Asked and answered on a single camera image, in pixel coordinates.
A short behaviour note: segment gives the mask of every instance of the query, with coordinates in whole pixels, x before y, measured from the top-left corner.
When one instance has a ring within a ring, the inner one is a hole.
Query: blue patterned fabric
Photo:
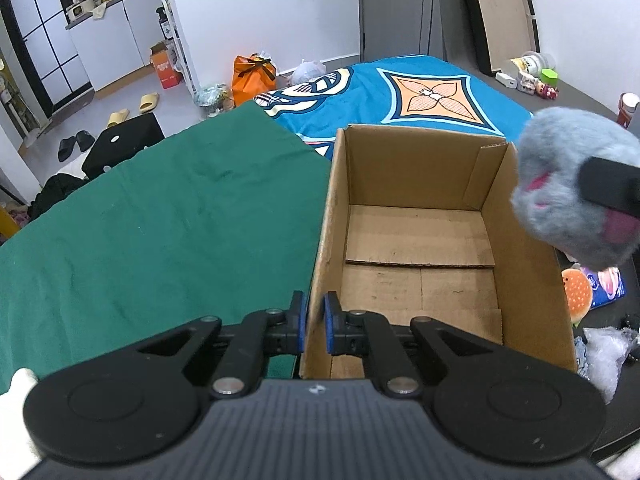
[[[341,68],[255,101],[281,126],[331,159],[348,124],[421,126],[516,140],[531,114],[436,57],[390,57]]]

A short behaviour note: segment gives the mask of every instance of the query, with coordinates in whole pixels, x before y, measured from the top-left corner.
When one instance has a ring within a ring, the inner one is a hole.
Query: tile floor
[[[128,108],[129,117],[135,116],[138,114],[140,98],[152,92],[160,94],[160,101],[154,113],[165,137],[178,134],[202,120],[202,115],[193,104],[191,94],[184,83],[164,90],[158,76],[153,73],[103,99],[94,99],[79,112],[40,136],[24,157],[27,166],[40,184],[44,184],[49,177],[65,166],[80,167],[81,162],[84,162],[84,156],[82,159],[79,157],[85,153],[80,152],[77,144],[71,157],[65,162],[58,162],[60,140],[75,135],[79,130],[87,130],[97,138],[105,129],[112,112]]]

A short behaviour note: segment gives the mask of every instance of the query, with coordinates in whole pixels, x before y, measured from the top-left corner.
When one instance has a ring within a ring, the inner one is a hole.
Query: black slipper
[[[76,145],[75,137],[62,139],[60,141],[60,147],[58,148],[58,160],[60,162],[64,162],[65,160],[67,160],[71,156],[71,154],[74,152],[75,145]]]
[[[80,130],[76,133],[76,140],[81,152],[85,152],[94,145],[95,139],[87,130]]]

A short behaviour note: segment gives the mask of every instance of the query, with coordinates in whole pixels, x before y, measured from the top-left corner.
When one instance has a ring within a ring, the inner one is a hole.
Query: orange bag
[[[276,68],[271,59],[257,54],[250,57],[237,56],[234,61],[234,79],[231,90],[236,106],[253,99],[262,92],[276,89]]]

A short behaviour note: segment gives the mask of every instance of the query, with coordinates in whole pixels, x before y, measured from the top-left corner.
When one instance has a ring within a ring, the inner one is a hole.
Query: green tablecloth
[[[310,285],[329,170],[248,102],[74,192],[0,247],[0,392],[20,367],[286,308]]]

